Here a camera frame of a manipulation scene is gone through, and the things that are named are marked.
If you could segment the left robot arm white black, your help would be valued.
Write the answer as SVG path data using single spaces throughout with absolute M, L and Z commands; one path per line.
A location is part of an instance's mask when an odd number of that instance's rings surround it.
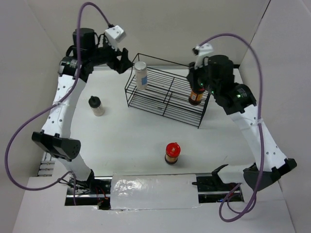
M 124 73 L 132 66 L 128 50 L 118 48 L 126 33 L 120 26 L 110 25 L 103 33 L 103 45 L 95 40 L 99 36 L 93 29 L 81 28 L 73 32 L 73 42 L 65 57 L 60 61 L 58 86 L 48 119 L 41 131 L 32 134 L 32 140 L 50 156 L 61 162 L 75 174 L 76 182 L 84 193 L 96 188 L 94 172 L 80 155 L 81 142 L 70 137 L 72 118 L 82 90 L 95 66 Z

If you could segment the clear jar black lid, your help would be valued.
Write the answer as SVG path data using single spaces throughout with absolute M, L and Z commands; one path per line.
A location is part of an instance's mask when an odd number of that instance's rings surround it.
M 99 99 L 99 97 L 91 96 L 88 100 L 88 104 L 95 116 L 100 117 L 105 113 L 105 110 L 102 106 L 102 102 Z

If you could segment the red lid sauce jar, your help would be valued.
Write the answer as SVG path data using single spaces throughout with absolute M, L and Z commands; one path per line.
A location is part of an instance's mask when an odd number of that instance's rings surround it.
M 193 106 L 197 106 L 201 103 L 203 94 L 205 92 L 204 88 L 192 89 L 189 96 L 189 103 Z
M 181 148 L 177 142 L 169 143 L 165 149 L 165 161 L 170 165 L 175 164 L 180 153 Z

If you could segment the clear jar white beads silver lid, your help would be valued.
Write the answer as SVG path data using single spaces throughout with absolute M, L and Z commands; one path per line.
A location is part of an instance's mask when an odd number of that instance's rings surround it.
M 147 65 L 143 61 L 138 61 L 134 64 L 136 86 L 138 90 L 145 90 L 147 88 L 148 74 Z

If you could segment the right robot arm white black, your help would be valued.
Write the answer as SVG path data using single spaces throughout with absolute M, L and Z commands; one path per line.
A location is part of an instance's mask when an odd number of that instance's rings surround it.
M 259 103 L 250 88 L 235 82 L 234 64 L 225 55 L 204 57 L 201 65 L 189 64 L 187 80 L 192 91 L 207 90 L 226 115 L 237 124 L 246 139 L 255 163 L 243 169 L 243 180 L 261 191 L 297 166 L 280 150 L 265 123 L 258 117 Z

